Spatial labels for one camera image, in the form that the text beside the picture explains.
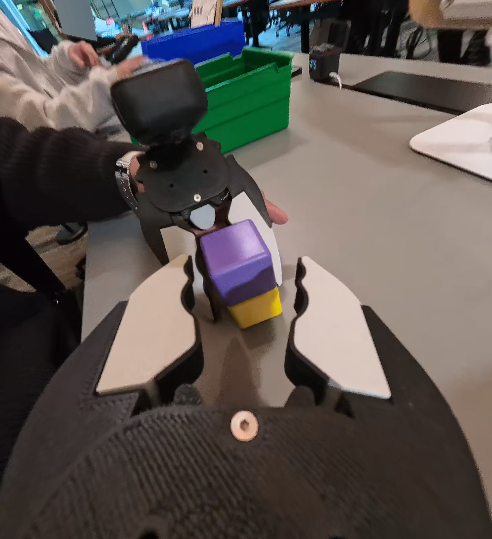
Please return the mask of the blue plastic bin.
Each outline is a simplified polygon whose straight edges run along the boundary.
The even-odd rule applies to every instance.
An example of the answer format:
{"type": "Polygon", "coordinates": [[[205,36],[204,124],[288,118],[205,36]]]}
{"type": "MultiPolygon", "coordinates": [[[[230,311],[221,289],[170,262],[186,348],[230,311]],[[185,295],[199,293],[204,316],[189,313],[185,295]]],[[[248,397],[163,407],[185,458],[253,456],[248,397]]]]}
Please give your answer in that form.
{"type": "Polygon", "coordinates": [[[141,44],[142,54],[155,61],[188,59],[193,64],[230,54],[239,56],[245,45],[241,20],[223,20],[220,25],[205,25],[158,35],[141,44]]]}

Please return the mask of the purple cube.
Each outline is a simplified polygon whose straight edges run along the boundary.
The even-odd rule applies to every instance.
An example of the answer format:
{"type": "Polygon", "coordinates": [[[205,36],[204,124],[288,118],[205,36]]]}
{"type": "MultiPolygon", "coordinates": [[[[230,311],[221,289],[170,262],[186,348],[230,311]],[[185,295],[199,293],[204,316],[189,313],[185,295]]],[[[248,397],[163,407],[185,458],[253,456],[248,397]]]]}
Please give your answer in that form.
{"type": "Polygon", "coordinates": [[[208,233],[199,243],[209,277],[227,307],[276,288],[271,253],[251,219],[208,233]]]}

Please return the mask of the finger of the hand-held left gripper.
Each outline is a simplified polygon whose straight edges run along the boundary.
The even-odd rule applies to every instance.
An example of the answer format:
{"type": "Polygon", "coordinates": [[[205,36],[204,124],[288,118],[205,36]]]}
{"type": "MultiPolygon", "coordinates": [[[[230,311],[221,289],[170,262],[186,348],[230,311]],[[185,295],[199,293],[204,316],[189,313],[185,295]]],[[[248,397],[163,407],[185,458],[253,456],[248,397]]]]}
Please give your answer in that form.
{"type": "Polygon", "coordinates": [[[276,284],[277,286],[281,286],[283,282],[282,262],[273,227],[267,225],[259,211],[248,198],[248,195],[245,192],[242,192],[231,201],[228,212],[228,222],[230,224],[236,224],[246,219],[249,219],[254,223],[266,247],[269,249],[276,284]]]}
{"type": "Polygon", "coordinates": [[[216,323],[221,318],[221,300],[213,287],[197,237],[184,229],[163,229],[162,239],[169,260],[181,254],[192,257],[194,270],[193,290],[195,313],[207,321],[216,323]]]}

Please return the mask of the black power cube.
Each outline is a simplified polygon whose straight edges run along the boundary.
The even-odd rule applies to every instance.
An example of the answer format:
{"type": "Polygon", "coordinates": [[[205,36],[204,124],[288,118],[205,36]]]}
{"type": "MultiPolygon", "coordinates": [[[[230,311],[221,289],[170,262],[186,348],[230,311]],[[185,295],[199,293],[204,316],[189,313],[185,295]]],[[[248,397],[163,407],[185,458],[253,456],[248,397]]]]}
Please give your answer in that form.
{"type": "Polygon", "coordinates": [[[317,83],[338,83],[339,61],[342,48],[335,44],[322,43],[313,46],[309,55],[310,79],[317,83]]]}

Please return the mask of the beige wristwatch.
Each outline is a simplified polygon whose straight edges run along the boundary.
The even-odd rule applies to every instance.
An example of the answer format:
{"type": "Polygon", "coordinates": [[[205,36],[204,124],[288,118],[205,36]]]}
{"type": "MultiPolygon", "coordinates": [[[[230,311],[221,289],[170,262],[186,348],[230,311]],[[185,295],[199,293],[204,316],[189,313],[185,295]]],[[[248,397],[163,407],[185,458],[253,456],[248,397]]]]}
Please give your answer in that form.
{"type": "Polygon", "coordinates": [[[144,187],[136,180],[136,175],[140,167],[139,158],[143,156],[144,152],[131,151],[115,162],[115,179],[119,192],[137,217],[139,216],[139,202],[136,194],[139,189],[144,192],[144,187]]]}

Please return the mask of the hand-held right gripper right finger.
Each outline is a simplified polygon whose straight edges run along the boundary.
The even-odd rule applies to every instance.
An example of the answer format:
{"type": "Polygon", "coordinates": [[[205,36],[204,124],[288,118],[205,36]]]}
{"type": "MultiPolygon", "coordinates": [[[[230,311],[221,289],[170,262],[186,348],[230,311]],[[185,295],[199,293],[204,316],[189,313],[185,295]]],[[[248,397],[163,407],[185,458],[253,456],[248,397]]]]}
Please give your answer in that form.
{"type": "Polygon", "coordinates": [[[293,384],[287,406],[328,406],[351,412],[351,397],[392,404],[360,300],[311,257],[296,266],[295,317],[285,350],[285,375],[293,384]]]}

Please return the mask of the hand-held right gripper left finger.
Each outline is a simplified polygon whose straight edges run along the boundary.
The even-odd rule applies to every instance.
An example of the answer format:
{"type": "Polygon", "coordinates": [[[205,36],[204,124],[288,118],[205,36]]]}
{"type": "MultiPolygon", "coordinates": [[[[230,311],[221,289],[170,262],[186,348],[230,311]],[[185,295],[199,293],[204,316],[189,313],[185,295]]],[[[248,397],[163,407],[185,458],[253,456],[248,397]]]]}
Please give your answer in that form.
{"type": "Polygon", "coordinates": [[[172,402],[204,367],[191,256],[182,254],[145,279],[126,302],[96,385],[98,396],[143,394],[152,406],[172,402]]]}

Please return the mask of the green plastic bin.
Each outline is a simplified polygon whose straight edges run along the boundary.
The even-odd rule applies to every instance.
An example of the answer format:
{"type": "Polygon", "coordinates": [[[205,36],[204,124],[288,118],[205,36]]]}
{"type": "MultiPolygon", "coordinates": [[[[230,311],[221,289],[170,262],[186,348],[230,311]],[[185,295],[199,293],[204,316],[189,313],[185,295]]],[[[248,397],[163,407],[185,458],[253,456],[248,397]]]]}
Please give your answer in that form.
{"type": "Polygon", "coordinates": [[[245,47],[196,65],[208,112],[193,133],[205,133],[227,153],[289,126],[293,55],[245,47]]]}

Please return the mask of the black desk panel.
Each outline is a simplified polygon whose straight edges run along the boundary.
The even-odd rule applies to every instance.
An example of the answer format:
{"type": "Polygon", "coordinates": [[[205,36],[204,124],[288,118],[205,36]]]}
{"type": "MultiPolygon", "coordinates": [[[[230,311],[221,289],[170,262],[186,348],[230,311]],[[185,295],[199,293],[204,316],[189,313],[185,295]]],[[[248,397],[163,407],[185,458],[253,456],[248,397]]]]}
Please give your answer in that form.
{"type": "Polygon", "coordinates": [[[396,71],[382,72],[348,89],[453,115],[492,103],[492,84],[396,71]]]}

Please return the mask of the long wooden table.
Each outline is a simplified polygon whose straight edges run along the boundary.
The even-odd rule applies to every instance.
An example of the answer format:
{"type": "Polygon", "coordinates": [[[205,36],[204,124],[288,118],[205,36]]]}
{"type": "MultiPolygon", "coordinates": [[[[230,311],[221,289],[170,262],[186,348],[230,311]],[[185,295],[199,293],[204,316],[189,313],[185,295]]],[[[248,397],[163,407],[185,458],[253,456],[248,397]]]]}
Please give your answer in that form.
{"type": "Polygon", "coordinates": [[[291,21],[300,25],[301,52],[310,52],[310,23],[336,18],[342,1],[275,1],[269,4],[274,11],[291,12],[291,21]]]}

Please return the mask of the yellow cube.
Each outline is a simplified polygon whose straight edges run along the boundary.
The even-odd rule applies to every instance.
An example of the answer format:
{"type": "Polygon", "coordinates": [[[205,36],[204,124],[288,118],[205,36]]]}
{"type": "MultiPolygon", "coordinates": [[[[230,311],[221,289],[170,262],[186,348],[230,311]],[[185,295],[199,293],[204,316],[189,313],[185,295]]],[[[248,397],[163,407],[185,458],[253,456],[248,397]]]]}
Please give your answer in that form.
{"type": "Polygon", "coordinates": [[[228,311],[240,329],[247,329],[282,313],[279,288],[260,294],[228,307],[228,311]]]}

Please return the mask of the white metal stand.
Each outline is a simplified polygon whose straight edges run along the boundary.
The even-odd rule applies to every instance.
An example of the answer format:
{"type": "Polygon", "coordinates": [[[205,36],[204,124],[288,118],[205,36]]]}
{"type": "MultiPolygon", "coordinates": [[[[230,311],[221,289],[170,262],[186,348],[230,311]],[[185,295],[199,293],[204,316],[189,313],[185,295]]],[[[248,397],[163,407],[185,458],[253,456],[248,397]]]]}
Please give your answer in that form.
{"type": "MultiPolygon", "coordinates": [[[[487,33],[492,58],[492,29],[487,33]]],[[[415,153],[492,182],[492,103],[414,136],[415,153]]]]}

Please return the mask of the person's dark clothing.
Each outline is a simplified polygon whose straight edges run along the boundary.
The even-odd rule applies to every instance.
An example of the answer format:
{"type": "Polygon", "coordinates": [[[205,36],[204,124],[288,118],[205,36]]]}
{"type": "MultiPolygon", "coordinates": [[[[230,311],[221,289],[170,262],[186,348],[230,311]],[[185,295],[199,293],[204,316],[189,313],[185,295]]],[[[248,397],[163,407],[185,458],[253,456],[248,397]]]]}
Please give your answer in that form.
{"type": "Polygon", "coordinates": [[[50,298],[0,284],[0,482],[35,402],[76,344],[50,298]]]}

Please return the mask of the person's left forearm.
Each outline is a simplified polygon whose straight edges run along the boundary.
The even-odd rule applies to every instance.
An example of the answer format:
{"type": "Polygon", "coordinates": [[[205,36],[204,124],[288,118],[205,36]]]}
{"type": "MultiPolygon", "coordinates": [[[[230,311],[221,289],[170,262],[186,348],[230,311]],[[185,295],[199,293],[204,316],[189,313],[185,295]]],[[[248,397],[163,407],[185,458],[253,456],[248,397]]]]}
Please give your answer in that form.
{"type": "Polygon", "coordinates": [[[0,220],[24,230],[94,222],[130,211],[115,179],[115,162],[134,145],[79,128],[29,131],[0,118],[0,220]]]}

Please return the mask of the grey desk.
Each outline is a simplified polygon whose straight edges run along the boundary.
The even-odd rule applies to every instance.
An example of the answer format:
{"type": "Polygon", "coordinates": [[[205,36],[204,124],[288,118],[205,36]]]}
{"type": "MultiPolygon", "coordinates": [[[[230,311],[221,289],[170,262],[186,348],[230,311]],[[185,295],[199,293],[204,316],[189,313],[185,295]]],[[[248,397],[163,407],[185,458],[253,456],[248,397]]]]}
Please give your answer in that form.
{"type": "Polygon", "coordinates": [[[209,402],[282,405],[284,353],[304,255],[346,284],[419,361],[449,402],[475,455],[492,510],[492,184],[411,151],[450,118],[314,83],[309,57],[291,83],[288,129],[236,160],[290,217],[275,235],[283,314],[240,331],[212,323],[196,298],[209,402]]]}

